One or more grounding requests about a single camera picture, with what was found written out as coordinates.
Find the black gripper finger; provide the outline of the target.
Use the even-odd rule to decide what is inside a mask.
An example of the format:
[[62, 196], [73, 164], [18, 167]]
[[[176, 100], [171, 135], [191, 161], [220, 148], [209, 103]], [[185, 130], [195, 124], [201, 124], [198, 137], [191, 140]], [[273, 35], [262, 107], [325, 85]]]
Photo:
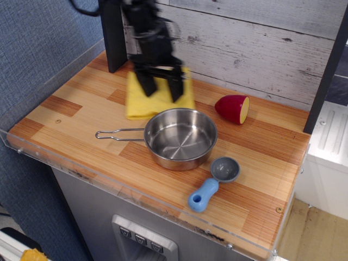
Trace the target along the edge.
[[135, 70], [135, 74], [146, 96], [151, 96], [157, 91], [154, 78], [147, 71]]
[[169, 78], [167, 80], [172, 101], [176, 102], [184, 94], [184, 78]]

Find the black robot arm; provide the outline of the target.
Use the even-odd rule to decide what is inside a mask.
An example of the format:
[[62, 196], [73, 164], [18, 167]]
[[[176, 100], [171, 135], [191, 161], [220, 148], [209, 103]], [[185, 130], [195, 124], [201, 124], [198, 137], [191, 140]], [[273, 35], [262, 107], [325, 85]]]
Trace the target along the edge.
[[183, 95], [182, 61], [172, 55], [172, 38], [166, 23], [170, 20], [158, 16], [155, 1], [124, 1], [122, 11], [134, 29], [134, 38], [141, 53], [133, 54], [137, 79], [147, 97], [157, 91], [155, 78], [168, 83], [172, 101]]

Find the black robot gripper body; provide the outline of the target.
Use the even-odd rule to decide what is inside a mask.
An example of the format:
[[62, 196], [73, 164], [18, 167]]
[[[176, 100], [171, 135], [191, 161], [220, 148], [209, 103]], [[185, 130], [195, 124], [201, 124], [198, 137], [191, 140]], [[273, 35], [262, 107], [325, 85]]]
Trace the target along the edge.
[[172, 37], [167, 28], [167, 19], [154, 22], [153, 28], [143, 32], [134, 28], [134, 38], [141, 53], [131, 56], [135, 74], [140, 82], [153, 82], [155, 77], [168, 82], [183, 80], [182, 61], [173, 56]]

